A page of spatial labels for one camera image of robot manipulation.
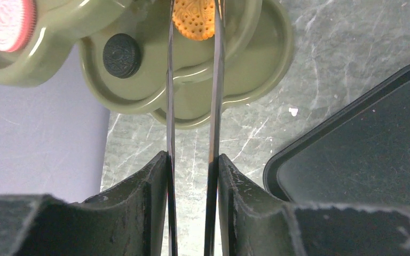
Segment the white spot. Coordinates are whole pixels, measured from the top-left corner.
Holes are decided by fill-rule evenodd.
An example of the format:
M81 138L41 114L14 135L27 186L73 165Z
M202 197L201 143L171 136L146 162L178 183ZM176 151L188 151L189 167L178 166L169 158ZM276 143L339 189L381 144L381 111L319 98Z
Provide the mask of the white spot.
M292 116L296 116L298 114L298 109L297 108L288 108L288 112L290 112Z

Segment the purple surface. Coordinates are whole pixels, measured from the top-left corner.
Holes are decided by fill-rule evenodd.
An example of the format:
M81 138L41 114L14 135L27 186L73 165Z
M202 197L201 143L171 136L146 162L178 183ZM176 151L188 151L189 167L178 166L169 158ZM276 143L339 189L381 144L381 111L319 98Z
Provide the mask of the purple surface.
M83 80L77 49L36 88L0 85L0 194L99 193L109 110Z

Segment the tray rim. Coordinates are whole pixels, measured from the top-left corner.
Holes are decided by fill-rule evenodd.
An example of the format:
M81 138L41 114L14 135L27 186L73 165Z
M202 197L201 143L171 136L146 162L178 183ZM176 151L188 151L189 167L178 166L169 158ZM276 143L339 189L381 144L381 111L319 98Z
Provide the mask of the tray rim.
M370 108L373 104L390 95L396 89L410 82L410 64L400 69L395 74L361 95L355 101L333 114L321 124L296 139L280 152L272 156L263 169L263 187L276 198L284 201L293 201L282 185L277 180L277 170L287 160L315 143L326 134L330 134L360 112Z

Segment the round cookie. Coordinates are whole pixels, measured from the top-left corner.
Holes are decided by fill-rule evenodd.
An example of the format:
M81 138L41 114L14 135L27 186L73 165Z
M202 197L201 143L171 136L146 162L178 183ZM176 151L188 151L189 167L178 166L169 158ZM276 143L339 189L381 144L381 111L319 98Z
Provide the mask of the round cookie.
M215 0L175 0L172 19L184 37L209 39L215 34Z

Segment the tray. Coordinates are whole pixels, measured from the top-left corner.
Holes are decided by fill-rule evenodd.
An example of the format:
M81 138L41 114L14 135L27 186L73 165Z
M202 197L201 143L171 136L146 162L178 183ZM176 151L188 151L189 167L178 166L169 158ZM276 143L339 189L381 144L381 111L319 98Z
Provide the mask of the tray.
M410 205L410 65L273 156L263 183L286 201Z

